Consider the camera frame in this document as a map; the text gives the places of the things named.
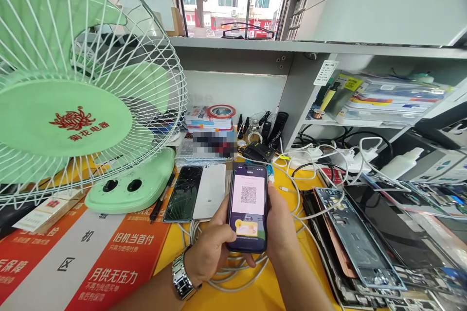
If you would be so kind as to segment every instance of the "pen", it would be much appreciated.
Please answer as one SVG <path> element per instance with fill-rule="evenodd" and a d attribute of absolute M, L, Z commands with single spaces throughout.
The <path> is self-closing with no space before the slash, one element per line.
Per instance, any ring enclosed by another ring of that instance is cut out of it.
<path fill-rule="evenodd" d="M 167 192 L 169 191 L 170 185 L 172 184 L 174 177 L 175 177 L 175 172 L 173 172 L 172 175 L 170 175 L 169 181 L 167 181 L 167 185 L 165 185 L 164 192 L 162 192 L 161 196 L 156 202 L 156 205 L 154 206 L 154 209 L 152 209 L 151 215 L 149 215 L 150 225 L 152 225 L 152 223 L 156 220 L 157 216 L 159 215 L 159 212 L 162 207 L 162 203 L 164 202 L 165 196 L 167 195 Z"/>
<path fill-rule="evenodd" d="M 243 135 L 245 135 L 247 133 L 249 126 L 250 126 L 250 118 L 247 117 L 245 119 L 245 124 L 243 125 Z"/>

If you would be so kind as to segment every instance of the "watch strap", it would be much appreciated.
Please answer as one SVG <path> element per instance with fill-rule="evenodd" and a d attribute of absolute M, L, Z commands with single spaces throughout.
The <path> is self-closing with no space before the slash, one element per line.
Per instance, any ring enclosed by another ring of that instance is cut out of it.
<path fill-rule="evenodd" d="M 191 246 L 178 256 L 172 264 L 172 279 L 180 300 L 188 300 L 199 288 L 201 288 L 201 286 L 195 288 L 186 274 L 185 252 L 190 247 Z"/>

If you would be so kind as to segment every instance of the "green electric fan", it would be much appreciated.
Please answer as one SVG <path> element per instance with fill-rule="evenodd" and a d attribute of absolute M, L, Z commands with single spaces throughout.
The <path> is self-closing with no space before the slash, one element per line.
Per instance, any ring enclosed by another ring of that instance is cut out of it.
<path fill-rule="evenodd" d="M 183 69 L 143 0 L 0 0 L 0 209 L 90 188 L 153 204 L 174 167 Z"/>

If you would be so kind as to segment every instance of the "black smartphone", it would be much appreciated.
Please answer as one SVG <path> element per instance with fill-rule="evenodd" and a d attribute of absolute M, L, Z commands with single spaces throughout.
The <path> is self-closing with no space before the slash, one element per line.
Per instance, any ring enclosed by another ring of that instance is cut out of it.
<path fill-rule="evenodd" d="M 191 221 L 202 173 L 203 167 L 185 166 L 180 169 L 162 219 L 163 222 L 188 223 Z"/>
<path fill-rule="evenodd" d="M 375 192 L 370 185 L 346 186 L 345 191 L 371 223 L 379 238 L 391 247 L 409 269 L 445 266 L 427 233 L 382 193 Z"/>
<path fill-rule="evenodd" d="M 264 166 L 234 163 L 227 221 L 237 239 L 230 251 L 262 253 L 267 247 L 268 171 Z"/>

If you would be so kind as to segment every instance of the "cracked phone screen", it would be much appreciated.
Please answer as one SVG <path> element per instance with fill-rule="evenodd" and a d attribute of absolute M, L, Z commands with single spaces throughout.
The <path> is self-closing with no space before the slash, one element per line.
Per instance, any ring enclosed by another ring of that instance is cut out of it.
<path fill-rule="evenodd" d="M 187 166 L 180 170 L 164 214 L 164 222 L 186 223 L 191 221 L 202 173 L 203 168 L 196 166 Z"/>

